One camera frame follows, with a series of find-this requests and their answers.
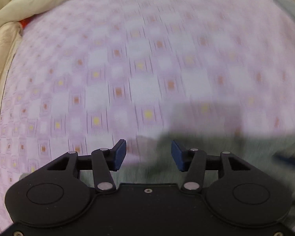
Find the red item under duvet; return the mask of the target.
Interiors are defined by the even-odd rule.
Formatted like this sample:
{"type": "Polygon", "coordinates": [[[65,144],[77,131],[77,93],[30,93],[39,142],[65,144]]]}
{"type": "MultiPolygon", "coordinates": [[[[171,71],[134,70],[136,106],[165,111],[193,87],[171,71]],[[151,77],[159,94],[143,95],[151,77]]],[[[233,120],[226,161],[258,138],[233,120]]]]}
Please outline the red item under duvet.
{"type": "Polygon", "coordinates": [[[19,23],[21,24],[22,28],[25,28],[31,21],[32,17],[20,20],[19,23]]]}

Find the purple patterned bed sheet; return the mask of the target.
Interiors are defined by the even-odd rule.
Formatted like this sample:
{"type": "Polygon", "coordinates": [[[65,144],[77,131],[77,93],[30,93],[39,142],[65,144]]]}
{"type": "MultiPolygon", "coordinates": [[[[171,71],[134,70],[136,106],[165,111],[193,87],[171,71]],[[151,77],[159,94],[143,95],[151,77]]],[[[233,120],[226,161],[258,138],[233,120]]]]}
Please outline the purple patterned bed sheet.
{"type": "Polygon", "coordinates": [[[1,102],[0,232],[22,175],[121,138],[117,183],[181,181],[178,139],[241,155],[295,193],[271,161],[295,143],[295,21],[273,0],[67,0],[31,17],[1,102]]]}

